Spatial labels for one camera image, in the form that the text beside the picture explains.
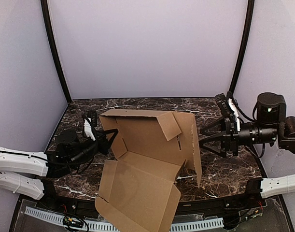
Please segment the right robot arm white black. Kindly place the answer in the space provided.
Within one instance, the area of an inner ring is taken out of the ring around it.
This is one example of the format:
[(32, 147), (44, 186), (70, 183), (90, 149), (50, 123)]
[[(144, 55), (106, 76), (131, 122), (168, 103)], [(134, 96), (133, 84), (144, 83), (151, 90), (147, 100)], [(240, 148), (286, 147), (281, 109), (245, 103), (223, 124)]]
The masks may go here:
[(282, 95), (264, 92), (258, 95), (253, 108), (253, 118), (244, 122), (246, 116), (239, 108), (233, 94), (218, 94), (216, 103), (222, 116), (200, 133), (205, 138), (199, 141), (200, 148), (225, 158), (229, 152), (239, 154), (239, 147), (246, 146), (259, 159), (254, 145), (261, 144), (265, 151), (266, 144), (278, 143), (280, 149), (295, 154), (295, 117), (286, 115), (286, 102)]

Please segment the brown cardboard box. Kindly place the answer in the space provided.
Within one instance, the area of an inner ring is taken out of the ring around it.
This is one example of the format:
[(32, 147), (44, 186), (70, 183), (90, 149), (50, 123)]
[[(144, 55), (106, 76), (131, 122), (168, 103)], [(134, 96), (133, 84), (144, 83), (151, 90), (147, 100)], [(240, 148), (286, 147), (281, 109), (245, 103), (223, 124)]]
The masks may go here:
[(95, 207), (121, 232), (167, 232), (181, 193), (183, 168), (201, 178), (194, 114), (111, 109), (99, 117), (104, 130), (118, 129), (115, 160), (104, 163)]

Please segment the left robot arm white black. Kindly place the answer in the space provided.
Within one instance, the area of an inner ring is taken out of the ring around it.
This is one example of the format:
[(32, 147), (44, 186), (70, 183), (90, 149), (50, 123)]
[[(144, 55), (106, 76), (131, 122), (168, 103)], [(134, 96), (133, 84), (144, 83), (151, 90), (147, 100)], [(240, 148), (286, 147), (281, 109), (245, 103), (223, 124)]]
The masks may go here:
[(74, 130), (62, 132), (56, 139), (55, 151), (26, 152), (0, 146), (0, 188), (23, 194), (35, 200), (54, 195), (50, 178), (61, 178), (72, 170), (83, 172), (97, 153), (108, 154), (117, 129), (91, 130), (80, 142)]

